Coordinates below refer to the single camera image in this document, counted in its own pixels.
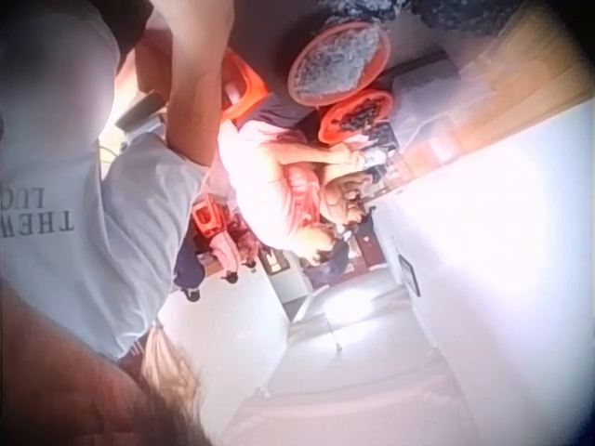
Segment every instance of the bright light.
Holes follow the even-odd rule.
[[[341,295],[324,305],[326,318],[337,325],[358,321],[370,314],[372,309],[370,297],[360,293]]]

